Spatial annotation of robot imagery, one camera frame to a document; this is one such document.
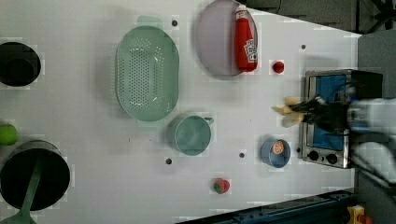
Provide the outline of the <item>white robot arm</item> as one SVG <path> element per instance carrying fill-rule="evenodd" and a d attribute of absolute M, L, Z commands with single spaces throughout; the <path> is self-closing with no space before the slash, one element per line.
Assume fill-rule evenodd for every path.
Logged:
<path fill-rule="evenodd" d="M 326 135 L 341 136 L 345 141 L 346 163 L 354 163 L 365 175 L 376 181 L 384 191 L 395 195 L 395 182 L 386 179 L 374 166 L 357 154 L 354 146 L 363 143 L 387 143 L 392 156 L 395 155 L 395 100 L 367 99 L 355 102 L 325 103 L 321 97 L 297 103 L 294 98 L 286 99 L 285 127 L 300 123 L 316 125 Z"/>

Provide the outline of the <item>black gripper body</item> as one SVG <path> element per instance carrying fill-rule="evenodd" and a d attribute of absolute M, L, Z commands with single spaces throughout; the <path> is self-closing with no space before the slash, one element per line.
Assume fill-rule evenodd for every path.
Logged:
<path fill-rule="evenodd" d="M 341 133 L 348 128 L 347 104 L 315 104 L 308 108 L 304 122 L 331 133 Z"/>

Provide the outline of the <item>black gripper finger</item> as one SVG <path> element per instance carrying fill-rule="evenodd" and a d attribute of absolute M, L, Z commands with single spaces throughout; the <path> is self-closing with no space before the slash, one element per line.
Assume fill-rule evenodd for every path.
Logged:
<path fill-rule="evenodd" d="M 303 101 L 297 105 L 292 105 L 290 108 L 295 112 L 308 113 L 319 109 L 323 105 L 326 105 L 326 102 L 321 97 L 316 97 L 307 101 Z"/>

